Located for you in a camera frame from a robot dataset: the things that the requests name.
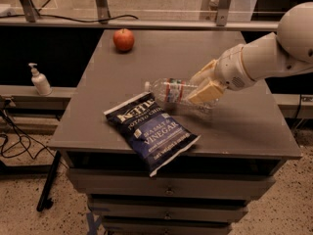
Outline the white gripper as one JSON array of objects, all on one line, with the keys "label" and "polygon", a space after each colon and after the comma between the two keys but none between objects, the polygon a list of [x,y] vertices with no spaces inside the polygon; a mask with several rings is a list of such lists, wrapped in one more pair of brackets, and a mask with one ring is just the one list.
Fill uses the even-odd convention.
[{"label": "white gripper", "polygon": [[253,86],[255,80],[248,75],[244,67],[243,49],[244,44],[230,48],[217,61],[211,60],[195,73],[190,79],[192,84],[200,85],[203,82],[208,84],[191,92],[187,100],[193,104],[208,103],[219,99],[226,87],[238,91]]}]

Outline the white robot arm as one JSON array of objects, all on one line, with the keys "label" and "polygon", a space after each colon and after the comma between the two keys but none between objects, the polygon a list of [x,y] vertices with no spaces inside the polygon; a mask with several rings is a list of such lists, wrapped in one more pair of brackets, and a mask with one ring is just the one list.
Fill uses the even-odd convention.
[{"label": "white robot arm", "polygon": [[192,78],[193,104],[208,103],[227,89],[238,91],[268,77],[310,73],[313,69],[313,2],[287,11],[275,32],[239,44],[210,61]]}]

